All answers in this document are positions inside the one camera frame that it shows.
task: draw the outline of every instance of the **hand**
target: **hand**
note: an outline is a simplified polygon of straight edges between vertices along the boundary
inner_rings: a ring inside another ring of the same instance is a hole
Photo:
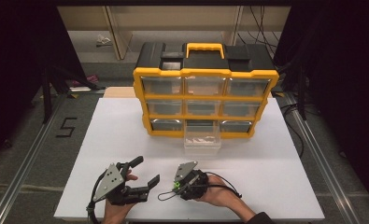
[[[208,177],[209,185],[225,185],[224,181],[216,175]],[[208,188],[206,193],[197,202],[210,203],[219,207],[227,207],[235,212],[243,222],[249,221],[256,214],[245,202],[238,198],[233,192],[224,188]]]
[[[131,175],[131,172],[131,170],[128,171],[128,175],[126,176],[127,180],[137,180],[138,177]],[[108,200],[106,200],[105,218],[103,219],[103,224],[121,224],[133,206],[135,206],[135,203],[126,205],[112,205]]]

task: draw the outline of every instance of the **small clear box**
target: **small clear box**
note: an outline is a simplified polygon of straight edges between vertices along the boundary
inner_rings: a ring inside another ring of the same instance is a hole
[[[252,122],[249,120],[222,120],[220,121],[220,131],[222,133],[247,133]]]
[[[147,100],[147,108],[151,115],[181,115],[180,100]]]
[[[180,119],[151,119],[153,131],[181,131],[183,122]]]
[[[145,94],[181,94],[181,77],[141,77]]]
[[[223,77],[186,77],[186,93],[189,95],[222,95]]]
[[[227,95],[263,96],[269,82],[267,78],[230,78]]]
[[[184,125],[186,155],[213,156],[220,148],[220,127],[215,120],[186,120]]]
[[[225,101],[222,106],[222,115],[231,117],[255,117],[260,102]]]
[[[187,100],[186,112],[188,115],[217,116],[220,110],[220,101]]]

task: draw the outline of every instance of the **yellow storage organizer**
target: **yellow storage organizer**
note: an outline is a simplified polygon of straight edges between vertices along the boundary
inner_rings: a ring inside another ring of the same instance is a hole
[[[149,134],[183,137],[196,125],[249,138],[278,73],[264,45],[145,43],[134,78]]]

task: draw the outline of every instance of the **sleeve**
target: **sleeve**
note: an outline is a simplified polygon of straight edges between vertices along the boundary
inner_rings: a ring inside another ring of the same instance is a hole
[[[266,213],[261,212],[249,220],[246,224],[275,224],[272,219],[266,215]]]

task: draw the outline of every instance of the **white table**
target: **white table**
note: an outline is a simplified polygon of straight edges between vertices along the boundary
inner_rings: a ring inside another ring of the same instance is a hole
[[[323,219],[277,101],[268,98],[268,102],[252,138],[223,139],[217,156],[193,158],[184,154],[182,139],[147,134],[137,99],[100,99],[54,216],[64,220],[86,219],[85,207],[97,177],[112,162],[143,156],[144,162],[133,170],[139,179],[127,184],[146,186],[157,174],[161,175],[161,181],[151,190],[149,201],[137,204],[127,220],[239,220],[228,209],[184,201],[178,196],[158,201],[159,193],[173,187],[178,165],[188,161],[199,161],[195,169],[227,178],[255,212],[264,211],[274,220]],[[96,204],[95,214],[103,217],[104,202]]]

